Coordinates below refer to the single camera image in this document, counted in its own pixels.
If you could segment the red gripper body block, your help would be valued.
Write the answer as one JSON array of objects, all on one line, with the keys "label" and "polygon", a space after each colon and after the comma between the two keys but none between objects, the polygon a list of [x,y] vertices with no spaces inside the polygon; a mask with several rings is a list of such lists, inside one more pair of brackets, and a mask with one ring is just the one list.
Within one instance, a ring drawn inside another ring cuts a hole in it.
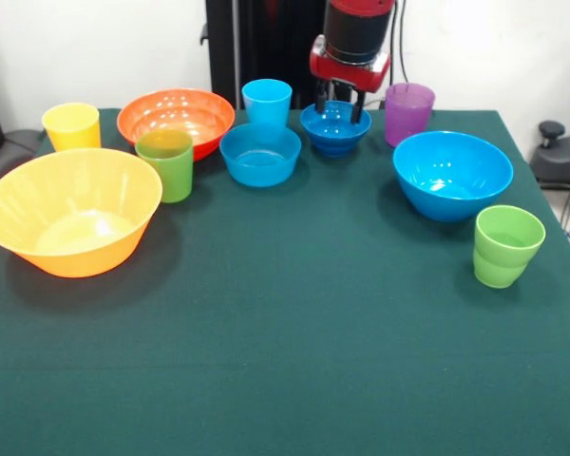
[{"label": "red gripper body block", "polygon": [[390,68],[390,55],[384,50],[365,64],[338,61],[327,50],[325,36],[318,35],[310,53],[310,71],[320,81],[343,83],[357,91],[375,93]]}]

